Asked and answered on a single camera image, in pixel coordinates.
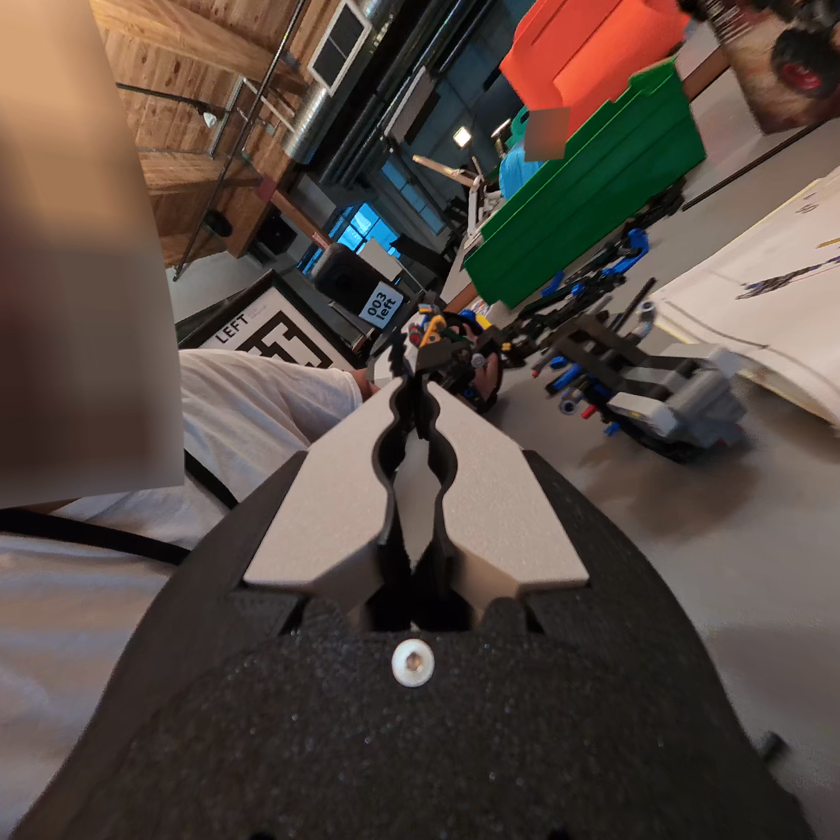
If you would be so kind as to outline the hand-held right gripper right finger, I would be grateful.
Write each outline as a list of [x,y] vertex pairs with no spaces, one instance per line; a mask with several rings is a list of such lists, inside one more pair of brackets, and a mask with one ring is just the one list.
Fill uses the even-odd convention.
[[523,449],[431,382],[429,465],[440,467],[435,528],[444,580],[476,619],[499,599],[580,589],[590,574]]

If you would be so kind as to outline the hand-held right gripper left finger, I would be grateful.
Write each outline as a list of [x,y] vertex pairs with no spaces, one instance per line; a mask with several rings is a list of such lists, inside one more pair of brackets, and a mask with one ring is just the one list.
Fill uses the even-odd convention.
[[411,566],[393,484],[411,415],[401,377],[310,447],[244,583],[329,599],[368,624],[411,622]]

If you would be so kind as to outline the black lego sub-assembly flame print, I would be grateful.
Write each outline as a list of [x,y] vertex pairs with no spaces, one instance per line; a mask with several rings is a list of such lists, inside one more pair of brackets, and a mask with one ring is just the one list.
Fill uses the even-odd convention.
[[[480,416],[497,404],[503,375],[511,362],[512,341],[503,329],[472,308],[447,311],[437,297],[419,302],[412,317],[430,317],[419,349],[413,347],[413,375],[439,385]],[[497,354],[503,368],[498,393],[483,401],[471,387],[475,371],[488,356]]]

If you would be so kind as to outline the pile of lego beams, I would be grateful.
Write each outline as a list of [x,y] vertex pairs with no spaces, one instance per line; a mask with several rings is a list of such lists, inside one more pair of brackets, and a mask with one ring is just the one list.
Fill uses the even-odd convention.
[[626,282],[627,272],[649,251],[648,229],[673,216],[684,204],[686,180],[682,176],[649,198],[581,268],[569,275],[560,271],[540,291],[539,298],[516,312],[509,325],[500,328],[503,369],[524,367],[534,354],[549,348],[550,338],[560,326]]

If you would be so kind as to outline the large grey black lego assembly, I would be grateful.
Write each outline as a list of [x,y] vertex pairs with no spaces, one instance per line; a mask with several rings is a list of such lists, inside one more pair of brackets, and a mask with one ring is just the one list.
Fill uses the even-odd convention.
[[598,417],[605,434],[621,433],[679,465],[743,438],[746,410],[732,390],[739,357],[716,344],[673,343],[660,353],[643,350],[657,310],[635,302],[609,320],[598,303],[552,334],[532,367],[538,377],[555,370],[549,392],[562,414]]

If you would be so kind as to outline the lego instruction booklet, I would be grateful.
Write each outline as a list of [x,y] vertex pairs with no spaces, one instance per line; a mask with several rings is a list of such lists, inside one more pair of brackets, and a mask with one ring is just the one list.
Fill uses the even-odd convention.
[[839,169],[657,290],[657,325],[838,429]]

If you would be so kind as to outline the printed lego set box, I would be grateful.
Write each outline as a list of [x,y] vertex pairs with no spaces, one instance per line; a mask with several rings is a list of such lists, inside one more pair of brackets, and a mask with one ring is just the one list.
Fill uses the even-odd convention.
[[838,1],[678,4],[708,23],[764,133],[838,118]]

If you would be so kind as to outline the person in white shirt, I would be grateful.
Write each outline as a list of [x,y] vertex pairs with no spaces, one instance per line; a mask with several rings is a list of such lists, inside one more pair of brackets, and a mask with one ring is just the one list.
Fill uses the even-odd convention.
[[[184,448],[242,501],[370,394],[364,375],[225,350],[180,352]],[[2,533],[1,824],[8,838],[87,727],[174,568]]]

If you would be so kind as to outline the black framed marker sign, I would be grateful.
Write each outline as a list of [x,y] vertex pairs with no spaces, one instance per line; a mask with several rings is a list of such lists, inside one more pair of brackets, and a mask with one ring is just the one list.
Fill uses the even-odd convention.
[[237,350],[314,369],[366,366],[372,329],[359,330],[298,269],[269,269],[250,287],[176,327],[180,350]]

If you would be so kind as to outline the light blue object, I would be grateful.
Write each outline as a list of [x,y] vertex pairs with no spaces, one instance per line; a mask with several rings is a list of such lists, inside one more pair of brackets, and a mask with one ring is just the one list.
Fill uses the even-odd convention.
[[513,148],[499,166],[499,188],[505,200],[509,201],[540,168],[540,163],[525,161],[523,148]]

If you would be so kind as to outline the green plastic storage bin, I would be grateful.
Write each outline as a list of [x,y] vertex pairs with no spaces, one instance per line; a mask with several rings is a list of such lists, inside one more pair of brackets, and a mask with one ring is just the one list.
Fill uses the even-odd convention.
[[515,308],[706,156],[676,59],[640,70],[487,221],[470,282]]

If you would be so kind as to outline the orange plastic storage bin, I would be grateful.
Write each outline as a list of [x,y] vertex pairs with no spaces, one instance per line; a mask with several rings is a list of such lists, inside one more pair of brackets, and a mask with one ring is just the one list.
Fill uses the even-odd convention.
[[568,110],[571,137],[633,74],[667,58],[689,21],[676,1],[537,1],[500,70],[529,112]]

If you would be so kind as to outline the silver ventilation duct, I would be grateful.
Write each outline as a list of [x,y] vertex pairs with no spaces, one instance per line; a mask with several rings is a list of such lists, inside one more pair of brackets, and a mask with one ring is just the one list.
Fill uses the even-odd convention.
[[308,84],[282,138],[286,154],[311,161],[378,52],[403,1],[311,1],[290,42]]

